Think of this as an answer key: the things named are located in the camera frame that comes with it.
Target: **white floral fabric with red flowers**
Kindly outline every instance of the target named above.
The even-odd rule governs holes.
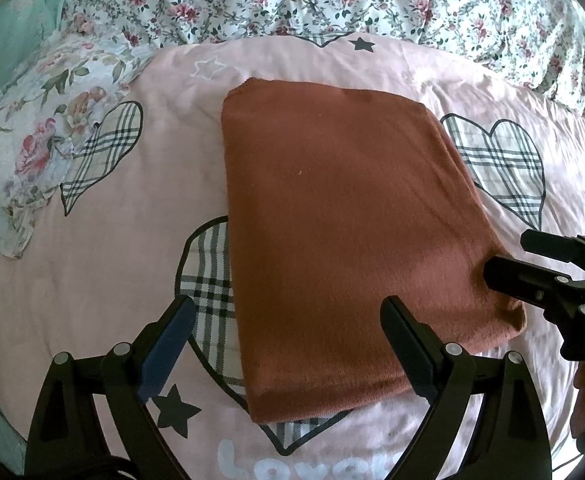
[[[0,253],[13,258],[32,235],[34,211],[155,51],[85,17],[75,23],[78,32],[53,34],[0,93]]]
[[[108,23],[157,47],[268,34],[373,32],[434,46],[585,117],[585,30],[571,0],[65,0],[74,30]]]

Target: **brown fabric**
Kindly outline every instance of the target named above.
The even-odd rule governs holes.
[[[250,79],[221,116],[232,285],[250,416],[295,420],[409,387],[379,308],[397,294],[442,340],[523,330],[488,290],[506,253],[423,105],[377,91]]]

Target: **folded brown cloth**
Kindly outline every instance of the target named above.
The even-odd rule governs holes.
[[[524,329],[484,262],[506,253],[444,129],[377,91],[250,79],[224,101],[232,286],[255,422],[409,387],[380,327],[398,295],[470,352]]]

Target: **bolt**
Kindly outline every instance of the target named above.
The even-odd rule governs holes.
[[[117,343],[112,352],[115,355],[126,355],[130,351],[130,343]]]
[[[510,362],[515,363],[516,365],[520,364],[524,360],[519,352],[508,352],[508,359],[510,359]]]
[[[450,355],[461,355],[461,347],[457,343],[448,343],[445,348]]]
[[[70,355],[68,355],[68,352],[59,352],[57,355],[55,355],[54,361],[58,365],[63,365],[69,357]]]

